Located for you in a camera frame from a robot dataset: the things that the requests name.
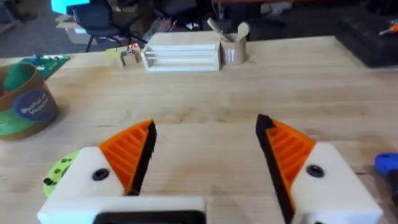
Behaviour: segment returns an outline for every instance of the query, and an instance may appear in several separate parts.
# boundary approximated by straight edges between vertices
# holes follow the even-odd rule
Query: black screw
[[[109,176],[109,169],[101,168],[94,172],[93,180],[100,181],[100,180],[107,178],[108,176]]]
[[[323,177],[325,175],[325,171],[318,165],[309,165],[307,166],[307,172],[313,177]]]

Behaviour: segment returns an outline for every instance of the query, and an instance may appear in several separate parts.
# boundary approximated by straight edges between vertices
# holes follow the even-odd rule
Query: green toy
[[[10,92],[26,83],[33,75],[32,67],[17,63],[8,68],[8,75],[3,81],[3,89]]]
[[[46,178],[44,179],[43,191],[45,196],[50,196],[52,191],[57,186],[57,183],[60,182],[61,178],[66,173],[70,164],[72,164],[78,153],[79,151],[69,153],[60,159],[53,167],[51,167]]]

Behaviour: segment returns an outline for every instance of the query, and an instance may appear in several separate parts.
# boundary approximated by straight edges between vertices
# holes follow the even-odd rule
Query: blue object
[[[374,159],[375,170],[386,177],[391,170],[398,170],[398,153],[387,152],[381,153]]]
[[[51,0],[51,9],[54,12],[66,15],[68,6],[76,6],[88,3],[90,3],[90,0]]]

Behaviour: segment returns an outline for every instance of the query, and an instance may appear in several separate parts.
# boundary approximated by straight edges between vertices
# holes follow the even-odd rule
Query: bucket of veggies label
[[[14,100],[12,108],[19,116],[33,122],[51,121],[57,115],[55,100],[45,88],[22,93]]]

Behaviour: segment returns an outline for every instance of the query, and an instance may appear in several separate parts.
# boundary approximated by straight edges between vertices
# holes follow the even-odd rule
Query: green spotted object
[[[57,184],[60,182],[63,175],[67,172],[70,164],[76,158],[79,151],[69,153],[60,159],[54,166],[51,167],[50,171],[44,179],[43,191],[45,196],[50,196]]]

